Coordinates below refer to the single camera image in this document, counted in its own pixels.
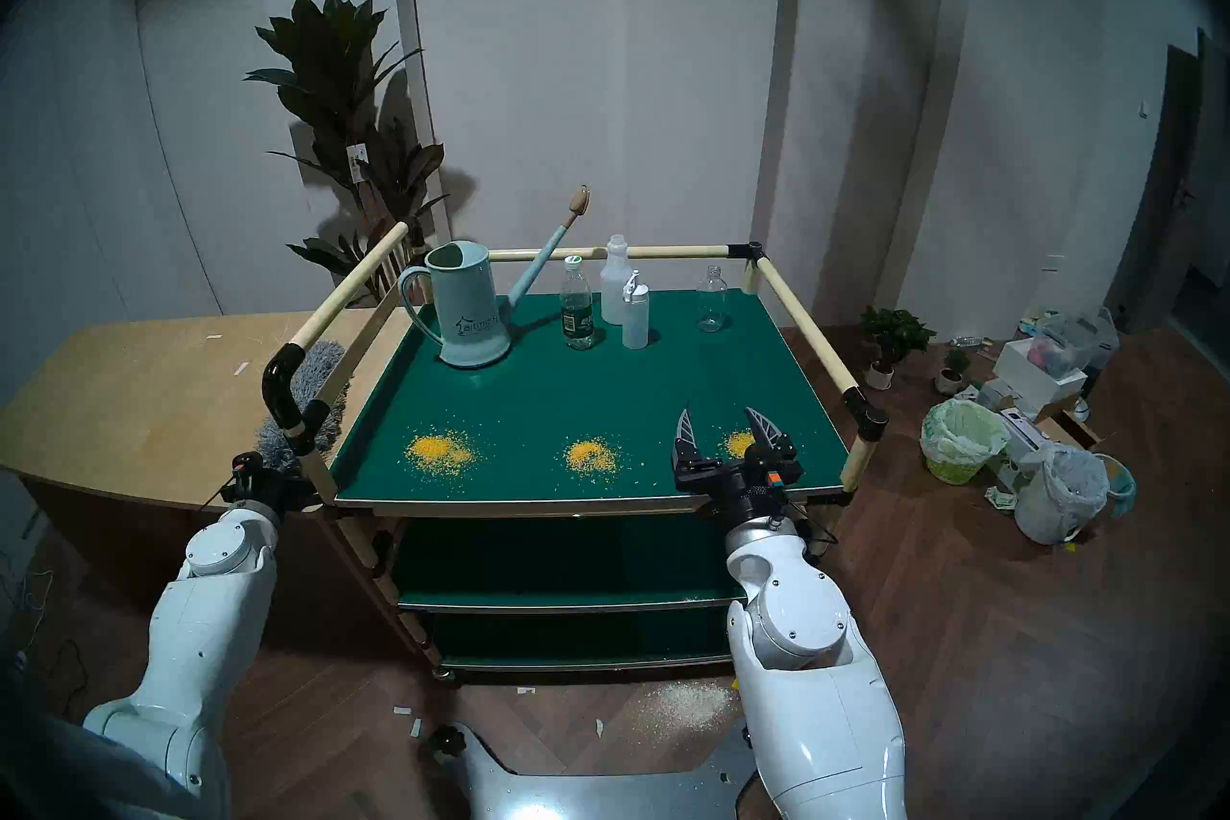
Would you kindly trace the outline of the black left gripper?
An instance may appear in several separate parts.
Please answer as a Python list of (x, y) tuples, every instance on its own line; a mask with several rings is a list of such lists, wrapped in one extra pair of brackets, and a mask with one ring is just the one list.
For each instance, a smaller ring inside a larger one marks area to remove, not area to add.
[(317, 491), (310, 479), (268, 467), (256, 451), (240, 452), (232, 459), (231, 477), (221, 486), (220, 498), (230, 507), (260, 504), (276, 516), (317, 505)]

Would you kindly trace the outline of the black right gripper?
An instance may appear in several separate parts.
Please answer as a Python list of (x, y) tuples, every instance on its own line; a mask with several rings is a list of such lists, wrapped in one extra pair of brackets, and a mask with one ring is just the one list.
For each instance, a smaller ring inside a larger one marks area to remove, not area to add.
[(733, 462), (705, 459), (696, 444), (688, 407), (675, 427), (673, 477), (676, 491), (702, 498), (695, 514), (717, 526), (742, 526), (764, 519), (779, 526), (786, 518), (787, 488), (803, 476), (795, 446), (768, 416), (745, 407), (753, 443), (760, 452)]

